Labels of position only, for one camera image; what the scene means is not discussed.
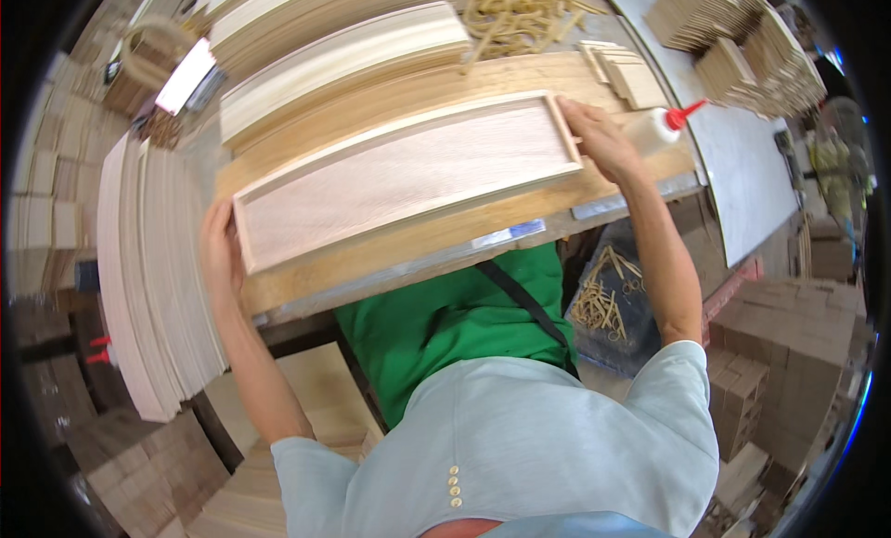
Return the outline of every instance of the light blue shirt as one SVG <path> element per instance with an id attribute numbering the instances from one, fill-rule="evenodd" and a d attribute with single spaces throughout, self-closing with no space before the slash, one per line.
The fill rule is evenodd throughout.
<path id="1" fill-rule="evenodd" d="M 718 473 L 706 355 L 692 341 L 659 351 L 621 404 L 550 364 L 482 358 L 425 379 L 362 466 L 300 437 L 272 453 L 291 538 L 414 538 L 456 519 L 594 511 L 688 536 Z"/>

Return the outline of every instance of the person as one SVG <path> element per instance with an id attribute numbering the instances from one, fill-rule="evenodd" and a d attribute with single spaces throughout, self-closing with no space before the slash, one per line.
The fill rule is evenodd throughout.
<path id="1" fill-rule="evenodd" d="M 213 316 L 239 397 L 272 443 L 292 538 L 686 536 L 706 510 L 718 448 L 693 262 L 608 115 L 558 101 L 580 151 L 625 196 L 662 338 L 621 403 L 570 374 L 554 245 L 511 251 L 495 264 L 550 321 L 473 267 L 336 310 L 392 427 L 358 466 L 315 441 L 239 309 L 231 200 L 208 211 L 201 262 Z"/>

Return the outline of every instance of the person's left hand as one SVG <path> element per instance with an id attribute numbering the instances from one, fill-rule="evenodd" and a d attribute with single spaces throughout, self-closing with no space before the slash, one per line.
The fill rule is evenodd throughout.
<path id="1" fill-rule="evenodd" d="M 244 283 L 241 246 L 232 219 L 232 199 L 223 198 L 210 206 L 201 224 L 201 271 L 211 302 L 238 303 Z"/>

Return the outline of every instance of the workbench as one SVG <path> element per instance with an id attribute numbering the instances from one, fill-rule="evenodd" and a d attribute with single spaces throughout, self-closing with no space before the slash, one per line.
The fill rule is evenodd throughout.
<path id="1" fill-rule="evenodd" d="M 601 8 L 606 8 L 603 0 L 589 1 Z M 618 16 L 589 15 L 585 18 L 584 32 L 578 28 L 573 29 L 562 42 L 551 44 L 546 52 L 574 51 L 576 43 L 581 39 L 616 42 L 637 51 L 644 58 L 662 86 L 669 104 L 674 107 L 682 104 L 677 100 L 676 95 L 678 94 L 681 94 L 681 97 L 684 99 L 683 104 L 689 104 L 689 93 L 678 91 L 665 78 L 663 74 L 665 68 L 654 58 L 654 55 L 658 55 L 659 52 L 652 52 L 652 47 L 648 48 L 648 45 L 644 44 L 640 38 L 639 30 L 640 26 L 632 27 L 626 19 Z M 237 179 L 239 173 L 237 169 L 234 169 L 236 171 L 234 172 L 232 168 L 234 165 L 238 165 L 239 162 L 236 160 L 231 165 L 226 165 L 229 159 L 229 152 L 219 147 L 219 126 L 213 117 L 204 121 L 199 132 L 200 135 L 186 138 L 187 143 L 183 147 L 183 152 L 193 158 L 196 168 L 202 170 L 206 185 L 204 199 L 209 204 L 215 193 L 222 195 L 230 190 L 239 188 L 240 182 L 233 179 L 233 177 Z M 715 137 L 714 132 L 712 134 L 700 132 L 696 140 L 693 139 L 694 137 L 696 137 L 695 132 L 691 135 L 690 131 L 684 131 L 682 138 L 682 142 L 685 143 L 690 151 L 694 166 L 693 170 L 672 175 L 659 182 L 660 193 L 666 201 L 690 196 L 708 185 L 707 168 L 699 150 L 704 144 L 708 143 L 708 138 Z M 213 180 L 220 167 L 225 167 L 223 170 L 227 170 L 227 172 L 220 172 L 220 176 L 217 176 L 217 191 L 215 192 Z M 508 232 L 503 223 L 498 224 L 496 221 L 491 226 L 492 234 L 488 237 L 474 238 L 472 241 L 465 241 L 451 246 L 442 246 L 440 249 L 432 252 L 415 255 L 408 261 L 398 261 L 394 263 L 395 265 L 386 265 L 373 272 L 364 273 L 361 276 L 346 276 L 342 278 L 345 280 L 337 280 L 335 278 L 332 280 L 333 282 L 317 282 L 315 286 L 309 286 L 314 288 L 311 293 L 304 293 L 303 295 L 298 295 L 298 297 L 283 298 L 288 295 L 289 290 L 275 289 L 273 292 L 275 294 L 274 298 L 265 301 L 249 300 L 254 305 L 271 305 L 270 307 L 265 307 L 265 305 L 262 307 L 251 307 L 251 313 L 254 314 L 255 324 L 262 330 L 268 331 L 281 324 L 300 320 L 321 311 L 328 311 L 362 298 L 368 298 L 398 287 L 404 287 L 415 282 L 472 266 L 513 249 L 529 248 L 563 239 L 627 215 L 625 199 L 621 195 L 610 195 L 573 207 L 572 209 L 567 208 L 544 215 L 531 224 L 524 222 L 523 231 L 519 231 L 521 234 Z M 433 221 L 425 221 L 424 224 L 429 224 L 431 227 L 438 226 Z M 417 233 L 423 235 L 422 229 L 423 227 L 420 227 Z M 336 261 L 332 262 L 335 264 L 334 266 L 326 266 L 325 269 L 344 269 L 347 272 L 362 272 L 361 269 L 351 270 L 350 265 L 345 264 L 361 265 L 364 261 L 365 257 L 361 253 L 355 253 L 346 258 L 341 254 Z M 312 278 L 318 272 L 318 269 L 309 270 L 303 277 Z"/>

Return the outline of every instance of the green apron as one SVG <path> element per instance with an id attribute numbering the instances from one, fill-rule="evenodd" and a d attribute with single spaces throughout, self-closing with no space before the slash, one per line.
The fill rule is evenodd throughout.
<path id="1" fill-rule="evenodd" d="M 513 250 L 494 261 L 571 343 L 572 326 L 561 317 L 563 271 L 555 245 Z M 402 420 L 414 388 L 452 363 L 511 356 L 565 365 L 566 350 L 474 267 L 342 306 L 334 314 L 391 428 Z M 575 350 L 570 353 L 577 363 Z"/>

